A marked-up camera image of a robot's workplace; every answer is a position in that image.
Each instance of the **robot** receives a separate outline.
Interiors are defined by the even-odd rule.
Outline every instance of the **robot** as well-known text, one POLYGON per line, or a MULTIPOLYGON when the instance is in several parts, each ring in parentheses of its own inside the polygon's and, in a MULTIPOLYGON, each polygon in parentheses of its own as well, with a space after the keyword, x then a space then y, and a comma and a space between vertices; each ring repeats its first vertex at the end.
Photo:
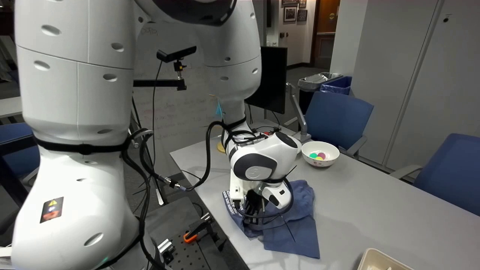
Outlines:
POLYGON ((135 41, 149 21, 188 23, 198 33, 227 128, 232 200, 243 203, 254 190, 279 209, 290 203, 282 179, 296 144, 282 133, 256 136, 245 122, 244 99, 262 72, 251 1, 17 0, 23 117, 41 162, 15 223, 16 269, 169 269, 127 203, 120 154, 135 41))

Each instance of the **computer monitor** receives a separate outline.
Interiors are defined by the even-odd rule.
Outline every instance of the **computer monitor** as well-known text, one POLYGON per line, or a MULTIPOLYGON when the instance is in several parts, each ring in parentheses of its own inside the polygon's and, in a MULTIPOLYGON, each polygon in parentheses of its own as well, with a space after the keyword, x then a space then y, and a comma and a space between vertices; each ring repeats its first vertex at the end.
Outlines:
POLYGON ((262 80, 257 91, 245 100, 247 104, 281 114, 285 113, 287 83, 287 48, 261 47, 262 80))

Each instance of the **beige tray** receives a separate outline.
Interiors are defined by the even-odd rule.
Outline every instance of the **beige tray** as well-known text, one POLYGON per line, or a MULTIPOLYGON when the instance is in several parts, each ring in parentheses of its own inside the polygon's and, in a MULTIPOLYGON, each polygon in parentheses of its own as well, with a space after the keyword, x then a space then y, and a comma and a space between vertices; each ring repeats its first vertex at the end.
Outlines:
POLYGON ((363 254, 358 270, 413 270, 405 264, 375 248, 369 248, 363 254))

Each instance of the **blue recycling bin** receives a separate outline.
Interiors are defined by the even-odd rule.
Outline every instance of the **blue recycling bin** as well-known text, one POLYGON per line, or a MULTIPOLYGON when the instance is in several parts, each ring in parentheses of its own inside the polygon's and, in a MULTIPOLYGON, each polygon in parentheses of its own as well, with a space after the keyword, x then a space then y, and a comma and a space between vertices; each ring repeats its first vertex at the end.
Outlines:
POLYGON ((349 95, 352 85, 351 76, 343 76, 331 82, 326 82, 320 86, 320 91, 328 91, 337 94, 349 95))

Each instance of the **trash can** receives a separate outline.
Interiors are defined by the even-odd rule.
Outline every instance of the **trash can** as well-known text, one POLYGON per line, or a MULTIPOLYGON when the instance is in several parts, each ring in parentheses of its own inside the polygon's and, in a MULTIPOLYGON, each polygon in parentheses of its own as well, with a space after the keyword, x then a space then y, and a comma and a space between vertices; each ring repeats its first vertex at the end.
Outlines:
POLYGON ((320 86, 320 91, 328 91, 337 94, 349 95, 352 77, 343 76, 337 80, 325 82, 320 86))
POLYGON ((339 73, 322 72, 312 76, 300 79, 298 82, 299 91, 299 106, 303 114, 307 113, 308 106, 312 100, 313 94, 319 91, 321 86, 326 83, 332 83, 343 77, 339 73))

